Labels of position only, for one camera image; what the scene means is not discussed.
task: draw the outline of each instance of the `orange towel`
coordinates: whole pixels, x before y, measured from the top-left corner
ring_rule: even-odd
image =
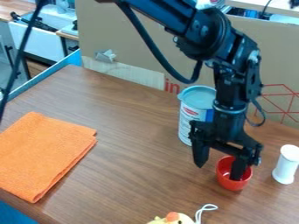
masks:
[[[96,130],[31,112],[0,134],[0,187],[35,203],[96,144]]]

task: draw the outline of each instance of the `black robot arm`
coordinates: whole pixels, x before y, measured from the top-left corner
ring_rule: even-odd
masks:
[[[190,139],[194,162],[202,167],[210,148],[235,156],[230,179],[239,180],[249,165],[261,161],[262,145],[243,127],[247,106],[252,102],[263,114],[256,98],[261,95],[261,56],[257,44],[232,28],[218,9],[197,10],[193,0],[97,0],[115,2],[138,30],[162,66],[184,83],[192,83],[204,61],[214,70],[216,100],[212,122],[191,122]],[[154,19],[175,35],[177,47],[198,62],[190,80],[182,78],[168,64],[130,8]]]

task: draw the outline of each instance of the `yellow toy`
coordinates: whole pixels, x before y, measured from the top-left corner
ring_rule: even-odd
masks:
[[[189,216],[183,213],[171,212],[168,213],[165,218],[161,219],[159,217],[156,217],[153,221],[150,221],[148,224],[200,224],[201,214],[204,211],[213,211],[216,209],[218,209],[218,207],[213,204],[204,205],[195,213],[195,222]]]
[[[195,222],[183,213],[171,212],[168,213],[165,218],[160,219],[159,217],[156,217],[148,224],[195,224]]]

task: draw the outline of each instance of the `red bowl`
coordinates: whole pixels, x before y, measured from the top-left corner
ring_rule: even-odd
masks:
[[[223,157],[218,161],[216,167],[217,180],[227,190],[240,191],[248,184],[249,179],[253,176],[253,169],[248,166],[239,181],[229,179],[234,159],[234,157]]]

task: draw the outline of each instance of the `table surface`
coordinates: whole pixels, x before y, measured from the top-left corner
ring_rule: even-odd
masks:
[[[78,36],[75,36],[75,35],[72,35],[72,34],[68,34],[68,33],[64,33],[62,31],[56,31],[56,35],[58,35],[60,37],[63,37],[65,39],[72,39],[72,40],[79,41],[79,37]]]
[[[205,223],[297,223],[299,177],[271,178],[284,144],[299,145],[299,130],[267,121],[247,133],[265,144],[260,167],[242,192],[219,186],[211,150],[202,169],[177,138],[177,97],[68,66],[7,106],[1,131],[30,111],[98,130],[98,144],[36,204],[0,190],[0,200],[41,223],[147,223],[178,211],[193,217],[205,203]]]
[[[10,13],[15,11],[23,16],[35,10],[36,5],[22,0],[0,0],[0,21],[11,21]]]
[[[263,11],[267,2],[268,0],[226,0],[226,5]],[[299,7],[290,9],[289,0],[272,0],[268,5],[266,12],[299,18]]]

